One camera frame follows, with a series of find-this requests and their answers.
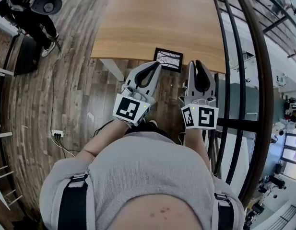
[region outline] wooden table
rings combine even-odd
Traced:
[[[199,59],[225,73],[225,55],[213,0],[110,0],[91,53],[123,81],[113,58],[152,61],[155,48]]]

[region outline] electrical outlet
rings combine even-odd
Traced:
[[[63,137],[64,134],[65,134],[65,132],[62,131],[62,130],[55,130],[55,129],[53,129],[52,130],[52,136],[54,136],[55,134],[61,135],[61,137]]]

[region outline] black pants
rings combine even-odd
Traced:
[[[144,121],[142,121],[138,126],[132,126],[132,128],[129,128],[125,135],[133,132],[156,132],[162,136],[169,138],[168,134],[165,131],[156,127],[155,124],[145,123]]]
[[[16,22],[19,27],[24,29],[36,42],[40,43],[44,49],[48,49],[51,45],[51,40],[43,33],[40,24],[43,25],[52,37],[56,35],[54,23],[47,15],[32,12],[26,9],[23,12],[13,12]]]

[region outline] metal railing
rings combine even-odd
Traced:
[[[268,14],[263,13],[258,8],[253,6],[254,11],[258,15],[259,23],[262,25],[263,33],[266,34],[270,39],[272,39],[276,44],[278,44],[288,54],[288,58],[296,56],[296,33],[294,33],[292,29],[286,24],[286,22],[290,22],[293,28],[295,28],[296,30],[296,22],[293,20],[293,18],[276,0],[268,1],[270,1],[274,6],[276,6],[280,10],[280,12],[283,14],[282,17],[279,17],[277,14],[275,14],[275,12],[272,11],[272,9],[270,9],[266,4],[264,4],[260,0],[254,1],[257,2],[260,6],[262,6],[262,8],[264,8],[264,10],[272,16],[272,18],[269,18],[267,16]],[[237,11],[243,12],[240,7],[234,5],[233,3],[229,3],[229,5]],[[227,9],[220,8],[220,10],[228,13]],[[246,20],[242,18],[240,15],[236,13],[233,14],[236,18],[246,22]]]
[[[225,75],[225,113],[223,118],[219,118],[217,121],[218,126],[222,126],[221,142],[216,159],[216,166],[213,171],[214,175],[219,175],[220,166],[225,150],[226,137],[228,133],[228,128],[234,128],[237,130],[237,138],[234,147],[233,158],[231,161],[230,169],[226,182],[231,183],[237,160],[240,152],[241,141],[243,137],[243,131],[256,132],[256,140],[253,149],[252,159],[249,165],[249,170],[245,178],[244,184],[239,194],[239,199],[242,202],[244,208],[247,207],[251,197],[256,190],[258,181],[260,179],[261,173],[263,171],[269,143],[272,132],[272,117],[273,117],[273,85],[272,85],[272,70],[269,60],[269,54],[267,46],[265,43],[264,34],[258,18],[256,16],[255,10],[253,9],[249,0],[237,0],[240,5],[240,9],[244,14],[245,22],[249,26],[249,31],[251,34],[253,47],[255,51],[255,56],[257,60],[258,78],[259,78],[259,114],[257,121],[245,120],[245,110],[246,110],[246,81],[245,81],[245,69],[242,46],[237,30],[237,26],[234,19],[234,14],[232,13],[231,6],[228,0],[222,0],[226,7],[226,12],[229,15],[230,22],[232,24],[238,65],[239,65],[239,78],[240,78],[240,100],[239,100],[239,117],[238,119],[229,119],[230,113],[230,65],[229,65],[229,53],[225,35],[224,23],[221,16],[221,8],[214,0],[215,7],[217,10],[221,33],[223,36],[223,44],[225,51],[225,65],[226,65],[226,75]],[[214,137],[210,135],[209,144],[213,144]]]

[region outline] window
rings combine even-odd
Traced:
[[[296,135],[287,133],[281,156],[283,161],[282,173],[296,180]]]

